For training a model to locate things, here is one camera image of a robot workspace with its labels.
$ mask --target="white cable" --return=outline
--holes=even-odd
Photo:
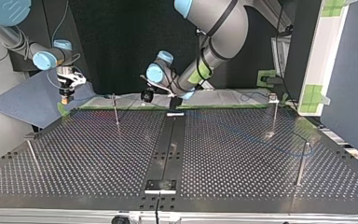
[[[54,47],[55,35],[57,34],[58,30],[60,30],[63,22],[65,21],[66,15],[68,14],[68,8],[69,8],[69,0],[66,1],[65,12],[63,13],[62,19],[61,19],[60,23],[58,24],[57,28],[54,31],[53,36],[51,37],[51,46],[52,47]]]
[[[48,71],[46,72],[46,77],[48,78],[48,81],[50,82],[50,84],[53,85],[53,87],[55,87],[55,88],[57,88],[57,89],[59,89],[59,90],[68,91],[69,89],[61,88],[61,87],[57,86],[56,84],[54,84],[54,82],[51,81],[50,76],[49,76],[50,70],[48,70]]]
[[[80,55],[80,53],[76,53],[76,54],[74,54],[73,57],[74,57],[74,59],[71,62],[64,63],[63,66],[75,63],[77,60],[79,60],[81,58],[81,55]]]
[[[166,88],[166,87],[163,87],[163,86],[160,86],[159,84],[154,83],[154,82],[152,82],[152,81],[149,81],[145,76],[141,75],[141,78],[143,78],[144,80],[146,80],[146,82],[149,83],[150,85],[155,86],[155,87],[158,87],[158,88],[160,88],[160,89],[163,89],[163,90],[169,92],[170,94],[168,95],[168,97],[175,97],[175,96],[176,96],[176,94],[173,93],[170,89],[168,89],[168,88]]]
[[[16,26],[16,29],[20,39],[19,42],[14,46],[9,46],[7,44],[3,44],[3,45],[5,46],[5,48],[15,52],[24,49],[24,60],[27,60],[28,56],[31,53],[30,39],[18,26]]]

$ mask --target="green tape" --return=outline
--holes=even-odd
[[[82,106],[80,107],[82,110],[114,110],[112,106]],[[128,106],[118,106],[117,110],[164,110],[168,109],[168,107],[163,106],[134,106],[134,107],[128,107]]]
[[[67,110],[65,109],[65,106],[64,106],[63,104],[61,104],[61,103],[57,103],[57,109],[58,109],[58,111],[60,112],[60,114],[61,114],[63,117],[66,117],[66,116],[68,116],[68,115],[70,114],[70,112],[67,111]]]
[[[200,74],[199,71],[196,69],[194,73],[190,76],[190,78],[187,80],[188,82],[197,85],[199,84],[203,79],[208,79],[211,77],[211,74],[209,72],[208,67],[205,65],[204,62],[201,62],[200,66]]]
[[[261,80],[262,77],[275,77],[277,74],[276,70],[265,70],[265,71],[258,71],[258,77],[257,77],[257,87],[267,87],[267,88],[273,88],[273,84],[267,84],[267,82],[264,82]]]
[[[301,113],[316,113],[322,102],[322,85],[307,85],[301,101]]]
[[[252,109],[267,108],[270,105],[181,105],[178,109]]]
[[[326,0],[322,10],[322,17],[339,17],[344,6],[345,0]]]

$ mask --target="gray fabric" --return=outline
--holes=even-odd
[[[49,72],[51,81],[58,86],[56,76],[55,70]],[[79,107],[93,96],[95,93],[91,85],[84,85],[76,89],[75,100],[65,109],[69,111]],[[61,117],[58,110],[60,101],[58,89],[49,83],[47,72],[44,71],[0,95],[0,113],[40,128],[46,128]]]
[[[350,6],[322,122],[358,149],[358,2]]]

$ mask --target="black knob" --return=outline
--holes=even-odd
[[[146,103],[152,103],[154,97],[154,92],[150,89],[142,91],[141,93],[141,100]]]
[[[112,224],[130,224],[130,219],[128,217],[114,217]]]

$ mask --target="metal bracket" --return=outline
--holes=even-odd
[[[176,194],[176,180],[148,180],[145,194]]]
[[[327,96],[323,96],[323,95],[322,95],[322,101],[321,101],[321,104],[324,104],[324,105],[330,105],[330,103],[331,103],[330,98],[328,98]]]

